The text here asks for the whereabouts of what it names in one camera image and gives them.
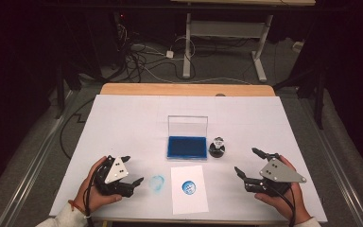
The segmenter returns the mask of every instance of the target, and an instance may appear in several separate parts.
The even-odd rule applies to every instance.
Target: white card
[[[172,167],[173,215],[208,212],[202,166]]]

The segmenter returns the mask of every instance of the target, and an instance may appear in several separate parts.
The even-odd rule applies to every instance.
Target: white desk
[[[289,5],[290,7],[314,6],[315,0],[173,0],[194,3],[212,3],[212,4],[245,4],[245,5]],[[258,79],[261,82],[267,81],[264,68],[261,63],[261,54],[267,40],[267,35],[272,22],[272,15],[268,15],[264,23],[240,23],[240,22],[220,22],[220,21],[194,21],[191,20],[191,13],[187,13],[186,31],[185,31],[185,51],[182,76],[190,78],[191,65],[191,36],[215,36],[215,37],[236,37],[236,38],[259,38],[256,51],[251,52],[251,57]]]
[[[161,85],[154,84],[153,87],[161,88]],[[174,92],[178,87],[187,91],[190,86],[170,87]],[[229,86],[207,87],[210,90]],[[255,88],[245,85],[230,87]],[[219,159],[209,156],[206,162],[167,161],[167,117],[172,114],[207,115],[208,146],[215,137],[223,137],[225,155]],[[309,213],[319,221],[327,221],[282,103],[276,96],[97,96],[50,216],[56,216],[67,200],[77,194],[78,186],[96,160],[103,155],[129,155],[131,159],[126,166],[130,175],[125,181],[132,182],[139,177],[144,177],[144,181],[135,188],[131,198],[124,198],[93,213],[95,219],[286,223],[275,209],[257,201],[253,193],[246,192],[243,181],[236,176],[233,168],[238,166],[248,177],[261,178],[258,171],[267,161],[253,154],[251,148],[278,152],[288,158],[308,181],[302,184],[302,191]],[[209,212],[172,214],[170,168],[173,166],[202,166]],[[150,179],[158,175],[164,178],[164,186],[159,193],[149,187]]]

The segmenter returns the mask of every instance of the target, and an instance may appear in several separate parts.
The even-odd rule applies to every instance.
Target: dark background
[[[348,2],[317,4],[334,7]],[[126,15],[130,27],[164,44],[184,31],[179,14]],[[224,17],[239,20],[230,14]],[[79,86],[79,72],[99,76],[102,58],[93,34],[102,30],[94,25],[111,28],[107,14],[96,17],[72,12],[64,20],[60,13],[42,10],[38,1],[0,1],[0,175],[30,127],[51,105],[48,96],[56,86],[58,65],[63,65],[63,76],[72,89]],[[276,43],[285,37],[306,41],[291,77],[314,61],[325,60],[326,88],[363,157],[363,1],[355,1],[355,7],[340,13],[277,15],[268,39]]]

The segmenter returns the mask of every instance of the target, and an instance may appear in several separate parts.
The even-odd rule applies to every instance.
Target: hand
[[[76,198],[74,200],[74,203],[78,205],[80,208],[82,208],[85,211],[84,202],[83,202],[83,196],[84,191],[88,187],[88,183],[90,182],[91,178],[93,177],[94,170],[101,165],[107,157],[102,157],[98,162],[96,162],[90,169],[90,172],[88,173],[87,178],[82,182],[78,194],[76,195]],[[110,195],[110,196],[102,196],[99,194],[98,190],[95,186],[92,186],[91,192],[90,192],[90,211],[93,213],[97,209],[99,209],[103,205],[111,204],[117,201],[121,201],[122,196],[118,194]]]
[[[296,171],[296,168],[288,162],[288,160],[281,155],[281,161],[294,171]],[[311,219],[311,216],[308,214],[307,210],[304,206],[303,201],[303,193],[302,189],[300,188],[300,185],[298,183],[292,183],[291,184],[291,191],[288,190],[285,193],[285,197],[293,204],[293,197],[291,192],[294,193],[294,201],[296,204],[296,219],[295,224],[300,224],[303,222],[308,221]],[[280,197],[270,197],[267,194],[264,193],[256,193],[254,196],[256,199],[263,201],[264,203],[271,205],[276,208],[276,210],[285,218],[290,220],[293,216],[293,213],[290,209],[290,207],[285,203],[285,201]]]

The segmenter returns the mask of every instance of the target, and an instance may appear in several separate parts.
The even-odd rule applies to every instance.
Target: blue circle
[[[193,195],[196,192],[196,185],[192,181],[185,182],[181,188],[187,195]]]

